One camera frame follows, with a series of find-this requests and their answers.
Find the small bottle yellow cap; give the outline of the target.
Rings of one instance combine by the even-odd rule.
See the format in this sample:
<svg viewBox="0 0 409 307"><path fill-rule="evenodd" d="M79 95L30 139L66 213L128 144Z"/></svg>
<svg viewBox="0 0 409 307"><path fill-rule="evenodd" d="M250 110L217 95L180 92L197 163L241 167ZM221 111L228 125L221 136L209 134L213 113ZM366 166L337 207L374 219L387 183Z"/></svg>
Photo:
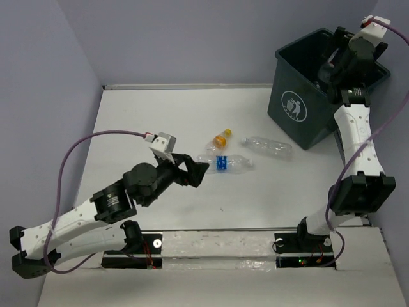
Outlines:
<svg viewBox="0 0 409 307"><path fill-rule="evenodd" d="M221 155L226 149L228 141L232 136L231 129L225 129L220 134L217 134L204 148L204 152L208 155Z"/></svg>

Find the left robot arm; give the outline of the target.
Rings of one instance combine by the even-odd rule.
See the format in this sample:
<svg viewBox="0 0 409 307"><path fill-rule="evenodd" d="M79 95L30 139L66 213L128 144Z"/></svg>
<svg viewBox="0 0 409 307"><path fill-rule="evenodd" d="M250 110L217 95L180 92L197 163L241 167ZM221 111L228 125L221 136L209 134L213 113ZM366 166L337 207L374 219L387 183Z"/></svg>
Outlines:
<svg viewBox="0 0 409 307"><path fill-rule="evenodd" d="M140 163L122 179L95 193L82 205L40 226L15 226L10 243L18 251L12 269L24 279L53 271L67 260L100 251L135 254L147 243L138 222L137 205L150 206L171 184L198 187L209 168L185 154L157 159L157 165Z"/></svg>

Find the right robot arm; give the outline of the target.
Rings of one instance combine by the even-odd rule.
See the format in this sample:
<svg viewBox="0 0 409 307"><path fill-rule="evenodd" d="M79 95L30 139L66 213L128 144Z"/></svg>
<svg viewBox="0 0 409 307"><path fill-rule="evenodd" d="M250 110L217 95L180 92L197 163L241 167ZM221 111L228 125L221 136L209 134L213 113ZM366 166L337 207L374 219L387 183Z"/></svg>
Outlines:
<svg viewBox="0 0 409 307"><path fill-rule="evenodd" d="M344 222L376 212L396 187L380 164L369 123L370 99L366 78L386 50L387 28L365 22L352 34L337 28L323 53L318 71L328 101L337 106L334 120L344 157L344 168L328 192L328 203L301 220L294 235L296 247L308 251L322 243Z"/></svg>

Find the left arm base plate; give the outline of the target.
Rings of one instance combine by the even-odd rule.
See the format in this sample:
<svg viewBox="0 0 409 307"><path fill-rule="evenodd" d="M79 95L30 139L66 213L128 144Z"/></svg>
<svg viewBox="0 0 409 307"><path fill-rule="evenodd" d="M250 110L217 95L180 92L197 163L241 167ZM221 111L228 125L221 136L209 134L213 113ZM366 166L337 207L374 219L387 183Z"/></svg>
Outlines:
<svg viewBox="0 0 409 307"><path fill-rule="evenodd" d="M105 269L161 269L163 233L143 232L144 243L136 253L105 251L101 266Z"/></svg>

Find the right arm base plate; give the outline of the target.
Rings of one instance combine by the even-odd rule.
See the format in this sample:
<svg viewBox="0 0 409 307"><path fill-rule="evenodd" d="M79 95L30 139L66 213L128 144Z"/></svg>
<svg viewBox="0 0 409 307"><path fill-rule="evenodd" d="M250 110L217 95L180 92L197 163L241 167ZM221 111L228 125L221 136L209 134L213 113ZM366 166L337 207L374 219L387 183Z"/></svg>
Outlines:
<svg viewBox="0 0 409 307"><path fill-rule="evenodd" d="M330 267L336 266L331 263L335 254L328 235L301 239L296 232L275 233L272 250L278 269L321 267L328 263Z"/></svg>

